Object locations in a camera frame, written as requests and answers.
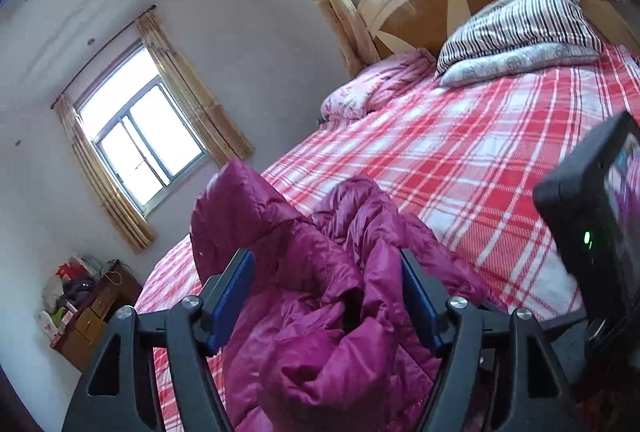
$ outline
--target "glass window pane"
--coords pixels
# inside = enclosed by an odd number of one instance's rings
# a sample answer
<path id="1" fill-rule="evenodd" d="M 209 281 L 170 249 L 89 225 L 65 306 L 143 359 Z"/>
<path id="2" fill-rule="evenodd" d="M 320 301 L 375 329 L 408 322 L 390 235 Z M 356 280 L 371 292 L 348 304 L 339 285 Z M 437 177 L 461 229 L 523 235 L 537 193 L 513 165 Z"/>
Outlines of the glass window pane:
<path id="1" fill-rule="evenodd" d="M 129 112 L 171 174 L 178 174 L 202 153 L 158 86 L 131 106 Z"/>
<path id="2" fill-rule="evenodd" d="M 141 205 L 145 205 L 162 188 L 121 123 L 102 139 L 102 150 Z"/>
<path id="3" fill-rule="evenodd" d="M 80 109 L 82 123 L 91 139 L 140 89 L 158 76 L 149 52 L 138 51 L 109 77 Z"/>
<path id="4" fill-rule="evenodd" d="M 145 142 L 142 140 L 142 138 L 140 138 L 140 135 L 136 131 L 135 127 L 133 126 L 133 123 L 131 123 L 131 120 L 129 120 L 129 117 L 124 117 L 122 119 L 122 123 L 125 129 L 127 130 L 127 133 L 129 133 L 129 136 L 131 137 L 131 139 L 142 151 L 142 154 L 145 155 L 146 162 L 149 165 L 151 165 L 151 167 L 153 167 L 153 169 L 156 171 L 156 174 L 158 174 L 158 176 L 160 176 L 162 181 L 164 181 L 164 184 L 168 185 L 170 182 L 169 178 L 167 178 L 166 174 L 164 173 L 164 170 L 162 170 L 162 167 L 158 165 L 158 162 L 154 158 L 154 155 L 151 154 L 151 151 L 149 151 L 149 148 L 145 145 Z"/>

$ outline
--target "blue gripper pad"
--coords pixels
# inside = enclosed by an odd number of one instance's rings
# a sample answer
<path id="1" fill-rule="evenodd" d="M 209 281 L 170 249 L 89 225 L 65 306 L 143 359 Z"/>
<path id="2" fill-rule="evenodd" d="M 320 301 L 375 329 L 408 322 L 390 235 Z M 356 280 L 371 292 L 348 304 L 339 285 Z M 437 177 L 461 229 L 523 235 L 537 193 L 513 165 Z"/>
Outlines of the blue gripper pad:
<path id="1" fill-rule="evenodd" d="M 207 339 L 209 354 L 216 354 L 221 347 L 228 344 L 254 280 L 255 257 L 247 250 L 211 313 L 212 333 Z"/>
<path id="2" fill-rule="evenodd" d="M 423 282 L 420 282 L 418 277 L 427 277 L 427 275 L 422 271 L 413 255 L 407 255 L 403 250 L 401 258 L 404 306 L 407 313 L 409 313 L 409 318 L 414 325 L 415 333 L 418 335 L 418 340 L 420 340 L 422 347 L 439 356 L 439 351 L 444 347 L 444 342 L 438 329 L 438 313 L 433 303 L 431 303 L 429 295 L 427 295 Z"/>

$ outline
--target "puffer jacket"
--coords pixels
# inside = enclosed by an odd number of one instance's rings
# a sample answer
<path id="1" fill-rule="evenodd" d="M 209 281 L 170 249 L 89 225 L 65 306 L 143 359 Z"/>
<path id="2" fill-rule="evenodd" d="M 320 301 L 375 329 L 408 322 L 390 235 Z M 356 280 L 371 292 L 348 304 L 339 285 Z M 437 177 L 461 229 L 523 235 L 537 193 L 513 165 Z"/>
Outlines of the puffer jacket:
<path id="1" fill-rule="evenodd" d="M 365 175 L 305 216 L 232 161 L 198 197 L 191 241 L 203 283 L 238 248 L 255 254 L 256 281 L 223 349 L 226 410 L 239 432 L 411 430 L 439 360 L 402 302 L 401 248 L 451 295 L 504 307 Z"/>

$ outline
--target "metal screw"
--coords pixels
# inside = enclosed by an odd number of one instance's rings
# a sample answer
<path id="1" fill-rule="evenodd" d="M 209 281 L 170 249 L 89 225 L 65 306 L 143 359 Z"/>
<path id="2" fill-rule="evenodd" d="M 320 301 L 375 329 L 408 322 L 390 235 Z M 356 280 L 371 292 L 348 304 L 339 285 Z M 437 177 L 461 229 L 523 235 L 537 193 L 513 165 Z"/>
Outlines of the metal screw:
<path id="1" fill-rule="evenodd" d="M 464 297 L 451 297 L 449 299 L 449 304 L 455 309 L 464 309 L 469 305 L 468 301 L 466 301 L 466 298 Z"/>
<path id="2" fill-rule="evenodd" d="M 531 320 L 533 318 L 533 313 L 526 307 L 519 307 L 516 309 L 516 317 L 523 320 Z"/>
<path id="3" fill-rule="evenodd" d="M 131 306 L 122 306 L 116 311 L 116 317 L 121 319 L 129 318 L 133 314 L 133 308 Z"/>
<path id="4" fill-rule="evenodd" d="M 181 304 L 185 306 L 187 309 L 196 307 L 199 303 L 200 303 L 200 298 L 196 297 L 195 295 L 187 295 L 181 301 Z"/>

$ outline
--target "wooden dresser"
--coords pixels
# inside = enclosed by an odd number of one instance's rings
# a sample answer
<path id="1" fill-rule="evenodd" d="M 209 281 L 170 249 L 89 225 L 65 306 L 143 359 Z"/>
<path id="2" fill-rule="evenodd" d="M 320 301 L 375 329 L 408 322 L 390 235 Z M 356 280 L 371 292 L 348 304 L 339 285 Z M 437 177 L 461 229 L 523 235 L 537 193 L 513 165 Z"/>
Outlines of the wooden dresser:
<path id="1" fill-rule="evenodd" d="M 123 264 L 111 263 L 52 347 L 82 372 L 111 316 L 124 305 L 135 305 L 141 291 L 142 286 Z"/>

